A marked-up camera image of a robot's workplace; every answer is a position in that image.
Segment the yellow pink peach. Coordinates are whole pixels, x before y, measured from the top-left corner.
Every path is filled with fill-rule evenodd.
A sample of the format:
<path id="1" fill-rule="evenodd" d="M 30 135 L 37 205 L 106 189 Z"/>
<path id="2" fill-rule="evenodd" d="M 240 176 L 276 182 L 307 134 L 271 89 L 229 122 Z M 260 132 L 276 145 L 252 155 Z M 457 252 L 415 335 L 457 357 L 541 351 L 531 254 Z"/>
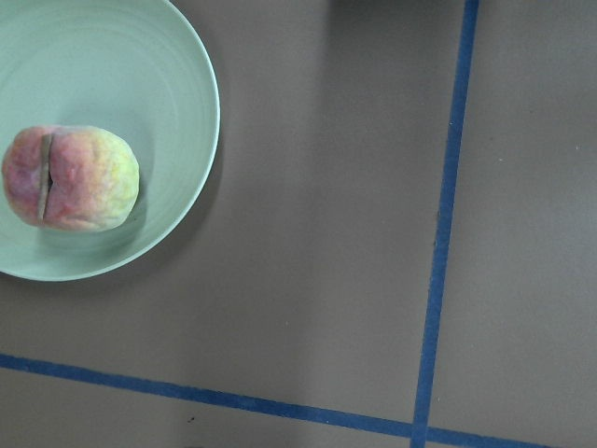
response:
<path id="1" fill-rule="evenodd" d="M 25 223 L 60 231 L 122 225 L 139 194 L 140 168 L 125 140 L 91 126 L 20 131 L 2 161 L 4 192 Z"/>

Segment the light green plate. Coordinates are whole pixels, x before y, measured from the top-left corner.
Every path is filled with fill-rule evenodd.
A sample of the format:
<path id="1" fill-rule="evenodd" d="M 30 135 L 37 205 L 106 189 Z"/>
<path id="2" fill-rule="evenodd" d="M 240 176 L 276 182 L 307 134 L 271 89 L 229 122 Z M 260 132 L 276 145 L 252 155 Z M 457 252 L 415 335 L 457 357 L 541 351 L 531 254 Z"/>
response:
<path id="1" fill-rule="evenodd" d="M 163 240 L 210 173 L 220 105 L 208 53 L 168 1 L 5 1 L 1 145 L 43 124 L 123 138 L 140 165 L 126 222 L 103 232 L 38 229 L 1 206 L 1 270 L 39 281 L 114 270 Z"/>

